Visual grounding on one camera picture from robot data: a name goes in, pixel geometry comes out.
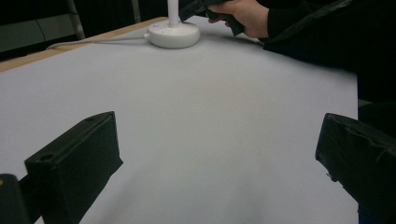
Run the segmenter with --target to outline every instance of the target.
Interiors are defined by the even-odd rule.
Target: black sleeve
[[[392,81],[396,77],[396,14],[392,12],[396,1],[353,0],[349,3],[341,7],[333,4],[327,8],[329,10],[318,13],[321,8],[306,16],[300,14],[300,8],[295,8],[293,13],[292,9],[270,9],[270,37],[262,40],[264,48],[298,60],[356,73],[361,99],[372,102],[396,100]],[[291,25],[277,24],[286,11],[303,17],[290,21]]]

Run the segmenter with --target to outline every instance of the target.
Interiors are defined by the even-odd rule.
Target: person
[[[209,22],[231,14],[266,50],[357,74],[359,99],[396,101],[396,1],[233,0],[209,8],[221,15]]]

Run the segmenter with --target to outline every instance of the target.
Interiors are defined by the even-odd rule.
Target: black handheld device
[[[191,0],[186,6],[179,10],[178,16],[181,21],[185,21],[196,13],[206,10],[209,19],[214,20],[219,14],[209,10],[208,7],[225,1],[230,0]],[[227,15],[226,19],[227,22],[230,23],[233,35],[239,35],[244,32],[244,25],[237,21],[233,15]]]

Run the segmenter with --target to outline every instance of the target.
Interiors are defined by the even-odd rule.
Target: white pole
[[[178,0],[168,0],[169,27],[178,27]]]

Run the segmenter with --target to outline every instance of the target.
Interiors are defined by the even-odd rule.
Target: wooden table edge
[[[126,26],[126,27],[120,28],[118,30],[110,31],[110,32],[107,32],[107,33],[104,33],[104,34],[101,34],[101,35],[92,36],[90,38],[87,38],[86,40],[110,38],[110,37],[114,37],[114,36],[117,36],[117,35],[123,35],[123,34],[126,34],[128,32],[147,27],[147,26],[151,25],[154,22],[165,21],[165,20],[167,20],[167,18],[159,17],[159,18],[155,18],[155,19],[152,19],[152,20],[149,20],[149,21],[142,21],[142,22],[139,22],[137,24],[133,24],[133,25],[130,25],[130,26]],[[28,63],[37,62],[39,60],[46,59],[48,57],[51,57],[51,56],[54,56],[54,55],[57,55],[57,54],[60,54],[60,53],[63,53],[63,52],[66,52],[66,51],[69,51],[69,50],[72,50],[72,49],[77,49],[77,48],[80,48],[80,47],[85,46],[85,45],[87,45],[87,44],[61,46],[61,47],[58,47],[56,49],[47,49],[47,50],[43,50],[43,51],[40,51],[40,52],[37,52],[37,53],[33,53],[33,54],[30,54],[30,55],[23,56],[23,57],[20,57],[20,58],[15,58],[15,59],[11,59],[11,60],[8,60],[8,61],[5,61],[5,62],[1,62],[0,63],[0,72],[4,72],[4,71],[7,71],[9,69],[16,68],[16,67],[28,64]]]

